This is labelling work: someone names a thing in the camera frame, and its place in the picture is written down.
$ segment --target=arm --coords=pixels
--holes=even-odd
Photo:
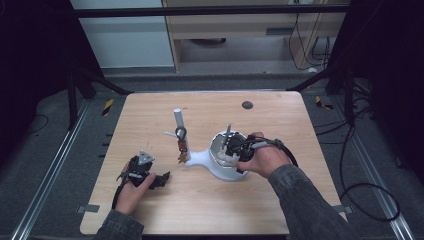
[[[115,210],[111,210],[103,222],[102,227],[97,231],[95,240],[139,240],[143,233],[144,226],[130,215],[137,208],[140,200],[143,198],[149,186],[155,180],[156,174],[151,173],[144,182],[135,187],[131,181],[128,181],[119,194]]]
[[[139,240],[144,226],[121,212],[110,210],[102,227],[97,231],[95,240]]]
[[[293,239],[359,239],[299,168],[281,166],[268,181],[280,199]]]
[[[263,137],[262,133],[253,133]],[[275,146],[258,148],[236,167],[267,178],[280,199],[293,239],[359,239],[353,228],[322,198],[305,173]]]

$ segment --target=wooden table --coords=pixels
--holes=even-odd
[[[242,107],[244,101],[253,108]],[[207,149],[212,138],[232,124],[248,135],[262,131],[279,138],[330,205],[340,201],[302,96],[297,92],[177,92],[128,96],[86,212],[81,232],[94,234],[110,211],[116,181],[131,157],[144,150],[156,160],[152,172],[171,171],[165,187],[148,191],[134,217],[145,234],[288,234],[278,198],[268,181],[249,173],[225,182],[203,167],[178,164],[173,110],[181,108],[191,151]]]

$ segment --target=right hand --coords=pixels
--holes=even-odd
[[[263,138],[262,132],[250,134],[255,137]],[[256,172],[264,178],[268,178],[277,168],[291,164],[289,157],[274,145],[266,145],[257,148],[255,155],[248,162],[237,162],[235,167],[242,171]]]

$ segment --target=white object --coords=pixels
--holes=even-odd
[[[162,7],[160,0],[71,0],[74,9]],[[101,68],[174,67],[165,18],[81,18]]]
[[[224,181],[238,181],[248,174],[247,171],[238,172],[233,164],[223,161],[218,157],[218,153],[222,151],[221,145],[225,132],[218,133],[211,142],[209,149],[203,152],[190,152],[190,160],[184,165],[187,167],[203,166],[206,167],[215,177]]]
[[[308,68],[308,72],[317,72],[317,69],[310,67],[310,68]]]
[[[177,127],[184,127],[184,120],[183,120],[183,113],[181,112],[180,108],[176,108],[174,109],[174,116],[175,116],[175,121],[177,122]],[[186,147],[187,147],[187,156],[188,159],[190,159],[190,148],[188,146],[188,141],[187,141],[187,132],[185,133],[186,136],[184,137],[184,141],[186,142]],[[181,130],[178,130],[176,132],[176,136],[181,139],[183,137],[184,133],[182,133]]]

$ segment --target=metal rod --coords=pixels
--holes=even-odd
[[[65,162],[65,159],[69,153],[69,150],[80,130],[80,127],[85,119],[87,110],[89,108],[90,102],[84,104],[80,110],[80,118],[76,122],[76,125],[73,129],[68,130],[59,150],[56,153],[56,156],[53,159],[53,162],[50,165],[43,181],[40,184],[40,187],[37,190],[34,198],[31,201],[28,209],[25,212],[25,215],[21,219],[20,223],[14,230],[11,239],[13,240],[24,240],[27,239],[29,233],[34,226],[35,221],[37,220],[38,215],[41,212],[41,209],[44,206],[44,203],[47,200],[47,197],[50,193],[53,184],[60,172],[60,169]]]
[[[277,14],[277,13],[337,13],[368,9],[369,5],[305,4],[305,5],[251,5],[164,8],[76,9],[55,11],[49,14],[63,17],[152,17],[185,15]]]
[[[175,116],[175,121],[177,122],[177,127],[184,127],[183,113],[180,108],[174,109],[174,116]],[[179,132],[176,132],[175,134],[177,135],[178,138],[181,138],[181,136],[178,136]],[[186,147],[187,147],[187,157],[188,159],[190,159],[190,148],[187,141],[187,135],[185,136],[184,141],[186,142]]]
[[[331,100],[335,103],[334,104],[335,109],[338,111],[342,120],[345,120],[345,116],[342,112],[343,107],[342,107],[341,100],[337,97],[331,97]],[[367,178],[370,181],[370,183],[373,183],[385,189],[388,189],[385,181],[381,178],[380,174],[377,171],[377,168],[374,166],[371,157],[368,155],[368,152],[365,149],[365,146],[363,145],[361,138],[356,133],[352,137],[352,142],[353,142],[355,151],[358,154],[358,160],[361,163],[362,169],[367,175]],[[396,205],[394,201],[387,194],[384,194],[380,190],[374,190],[374,193],[386,217],[394,216],[394,214],[396,213]],[[402,239],[402,240],[415,239],[402,213],[399,215],[398,218],[391,221],[390,225],[392,226],[392,230],[396,234],[396,237],[398,239]]]

